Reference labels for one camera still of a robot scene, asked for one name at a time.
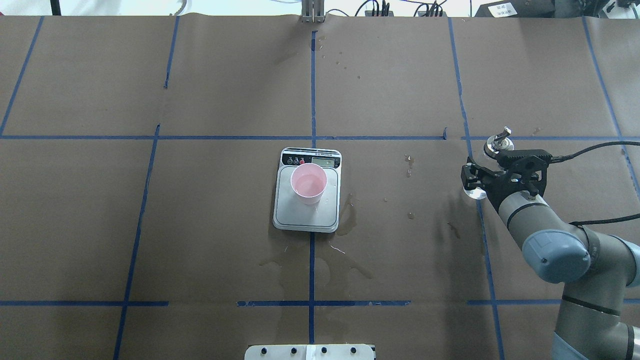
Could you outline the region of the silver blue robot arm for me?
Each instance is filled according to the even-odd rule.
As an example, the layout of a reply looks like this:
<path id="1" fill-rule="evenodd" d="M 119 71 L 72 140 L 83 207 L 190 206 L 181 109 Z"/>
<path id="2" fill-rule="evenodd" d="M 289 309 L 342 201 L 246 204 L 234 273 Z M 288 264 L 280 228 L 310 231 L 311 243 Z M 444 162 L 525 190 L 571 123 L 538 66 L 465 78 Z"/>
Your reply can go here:
<path id="1" fill-rule="evenodd" d="M 483 191 L 522 252 L 548 283 L 564 285 L 551 345 L 553 360 L 637 360 L 639 328 L 621 321 L 626 289 L 639 285 L 639 246 L 585 222 L 563 221 L 544 200 L 547 169 L 571 160 L 542 149 L 502 150 L 498 170 L 469 156 L 464 191 Z"/>

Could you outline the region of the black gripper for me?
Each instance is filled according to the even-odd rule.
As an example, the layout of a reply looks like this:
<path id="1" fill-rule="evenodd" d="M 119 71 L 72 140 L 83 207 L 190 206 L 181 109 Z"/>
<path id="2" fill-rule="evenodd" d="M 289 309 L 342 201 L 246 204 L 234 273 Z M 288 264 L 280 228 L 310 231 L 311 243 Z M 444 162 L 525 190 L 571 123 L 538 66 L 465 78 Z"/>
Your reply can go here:
<path id="1" fill-rule="evenodd" d="M 462 189 L 467 192 L 487 190 L 487 198 L 496 211 L 508 196 L 521 191 L 531 198 L 543 196 L 552 157 L 542 149 L 503 150 L 495 157 L 503 168 L 497 172 L 480 166 L 473 157 L 467 157 L 461 167 Z"/>

